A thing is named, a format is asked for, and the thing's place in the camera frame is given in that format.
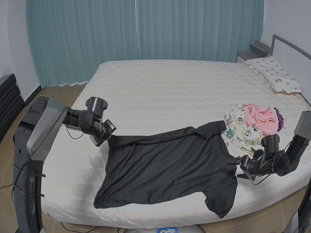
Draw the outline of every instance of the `pillow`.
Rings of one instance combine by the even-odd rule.
[[[302,92],[301,85],[286,72],[282,66],[272,57],[264,57],[243,61],[253,70],[259,72],[268,84],[278,92]]]

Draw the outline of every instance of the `curtain fold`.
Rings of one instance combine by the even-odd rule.
[[[263,12],[264,0],[137,0],[139,58],[235,62]]]
[[[42,87],[90,80],[99,64],[137,59],[135,0],[27,0]]]

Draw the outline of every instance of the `wall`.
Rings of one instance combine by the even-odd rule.
[[[26,100],[39,86],[28,43],[26,0],[0,0],[0,18],[0,75],[14,73]]]
[[[262,43],[274,34],[311,54],[311,0],[265,0]]]

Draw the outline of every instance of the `white headboard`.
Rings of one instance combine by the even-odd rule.
[[[311,56],[292,43],[273,35],[270,54],[304,88],[301,95],[311,104]]]

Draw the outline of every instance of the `purple clothing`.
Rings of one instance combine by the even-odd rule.
[[[279,132],[284,126],[284,120],[283,120],[283,116],[279,113],[279,110],[277,108],[274,108],[274,109],[275,109],[276,115],[279,119],[279,126],[277,128],[277,131]]]

